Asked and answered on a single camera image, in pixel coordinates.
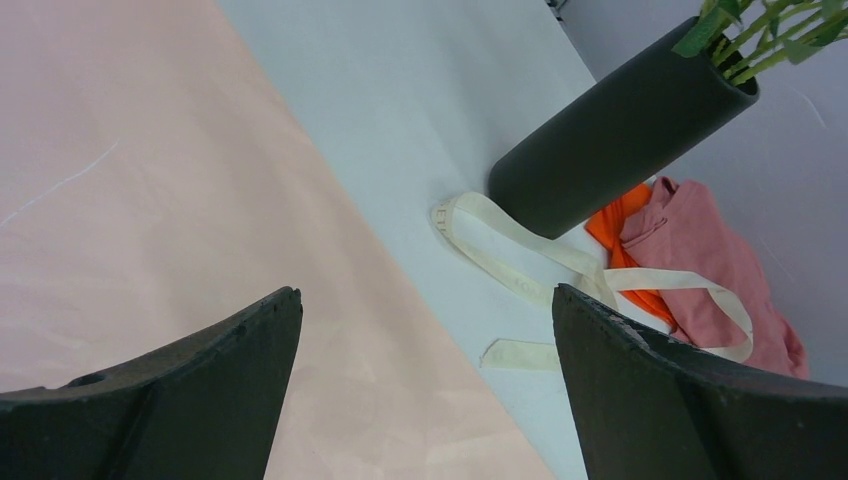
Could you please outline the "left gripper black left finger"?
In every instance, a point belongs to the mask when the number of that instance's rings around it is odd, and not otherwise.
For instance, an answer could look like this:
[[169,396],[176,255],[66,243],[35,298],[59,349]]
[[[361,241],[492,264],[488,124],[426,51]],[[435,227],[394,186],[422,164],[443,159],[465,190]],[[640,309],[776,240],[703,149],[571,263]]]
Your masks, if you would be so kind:
[[1,397],[5,479],[260,479],[298,349],[284,287],[65,386]]

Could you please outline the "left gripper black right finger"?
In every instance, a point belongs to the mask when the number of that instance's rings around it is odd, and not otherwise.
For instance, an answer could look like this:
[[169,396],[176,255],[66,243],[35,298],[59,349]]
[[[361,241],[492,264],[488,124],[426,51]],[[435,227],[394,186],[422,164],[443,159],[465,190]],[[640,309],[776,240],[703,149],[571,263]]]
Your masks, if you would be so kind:
[[847,391],[720,358],[562,284],[552,317],[592,479],[843,479]]

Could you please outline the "cream printed ribbon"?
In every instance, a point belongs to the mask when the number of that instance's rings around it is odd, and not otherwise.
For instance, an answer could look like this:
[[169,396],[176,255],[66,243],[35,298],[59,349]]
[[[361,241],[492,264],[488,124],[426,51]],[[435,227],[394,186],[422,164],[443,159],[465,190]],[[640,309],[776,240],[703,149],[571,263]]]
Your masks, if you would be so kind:
[[695,272],[607,268],[595,254],[531,233],[477,192],[466,192],[437,204],[430,210],[429,220],[454,251],[534,306],[552,305],[555,280],[564,281],[615,314],[622,311],[618,302],[623,292],[698,290],[705,292],[743,334],[739,341],[729,340],[707,348],[707,353],[743,364],[760,344],[753,318],[740,298],[729,288]]

